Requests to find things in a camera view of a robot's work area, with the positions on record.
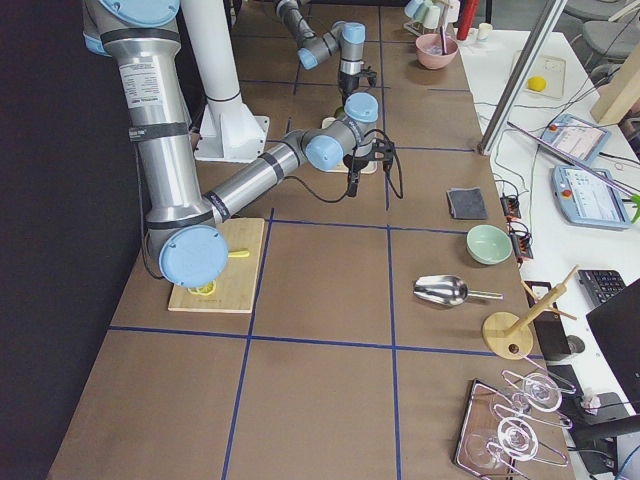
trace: round wooden base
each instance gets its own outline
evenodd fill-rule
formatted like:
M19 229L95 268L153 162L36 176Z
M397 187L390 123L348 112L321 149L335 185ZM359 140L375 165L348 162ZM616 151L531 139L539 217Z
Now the round wooden base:
M533 334L526 325L509 338L505 336L505 331L517 321L518 317L513 313L496 312L482 324L484 343L496 355L508 360L519 360L533 349Z

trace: pink bowl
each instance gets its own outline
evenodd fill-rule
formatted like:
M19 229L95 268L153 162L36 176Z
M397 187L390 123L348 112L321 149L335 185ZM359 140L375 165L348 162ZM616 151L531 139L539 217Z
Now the pink bowl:
M451 63L451 61L458 54L458 44L451 37L445 37L447 42L446 55L442 55L442 43L440 41L440 34L427 33L416 39L416 55L418 55L418 61L429 70L438 70L444 68Z

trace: scoop handle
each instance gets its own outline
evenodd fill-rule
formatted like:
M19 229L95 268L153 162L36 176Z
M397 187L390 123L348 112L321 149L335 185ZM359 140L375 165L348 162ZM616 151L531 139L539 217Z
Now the scoop handle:
M477 290L469 290L467 292L467 297L490 298L491 300L504 299L504 295L502 295L501 293L479 292Z

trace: black monitor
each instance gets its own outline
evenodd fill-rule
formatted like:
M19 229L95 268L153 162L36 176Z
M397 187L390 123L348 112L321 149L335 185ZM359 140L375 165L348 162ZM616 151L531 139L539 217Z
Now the black monitor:
M587 314L587 321L622 391L630 402L638 405L636 402L640 400L640 279ZM615 394L606 395L617 398ZM580 416L578 408L572 412L576 416L569 415L574 420L575 426L570 433L576 447L600 450L610 458L615 458L615 438L640 432L640 415L627 416L621 405L615 406L616 409L602 409L598 414L599 418ZM581 456L587 470L593 474L606 470L615 472L620 468L615 462L607 465L607 462L603 462L603 456L586 452Z

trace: green bowl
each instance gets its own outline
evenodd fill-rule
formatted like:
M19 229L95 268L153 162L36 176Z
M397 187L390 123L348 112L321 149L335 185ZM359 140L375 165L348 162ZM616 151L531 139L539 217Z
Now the green bowl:
M492 225L478 225L467 233L467 250L473 259L484 265L496 265L511 256L509 236Z

